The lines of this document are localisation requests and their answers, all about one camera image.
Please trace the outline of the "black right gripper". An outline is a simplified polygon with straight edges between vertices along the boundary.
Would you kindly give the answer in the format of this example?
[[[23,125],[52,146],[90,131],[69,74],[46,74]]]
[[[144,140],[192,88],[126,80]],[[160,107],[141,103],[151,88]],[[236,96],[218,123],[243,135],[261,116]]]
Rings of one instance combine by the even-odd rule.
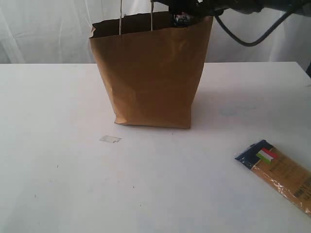
[[[168,6],[172,19],[182,15],[194,18],[219,17],[219,10],[216,9],[214,0],[151,0],[150,2]]]

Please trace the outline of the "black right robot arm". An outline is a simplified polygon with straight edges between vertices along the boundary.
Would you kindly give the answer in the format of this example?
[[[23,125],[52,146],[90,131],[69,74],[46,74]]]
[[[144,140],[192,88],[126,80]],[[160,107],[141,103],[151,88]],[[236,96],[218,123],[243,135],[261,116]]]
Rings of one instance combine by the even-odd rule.
[[[311,16],[309,0],[159,0],[158,2],[168,6],[169,11],[174,15],[187,13],[197,17],[220,16],[227,9],[248,15],[269,8],[306,17]]]

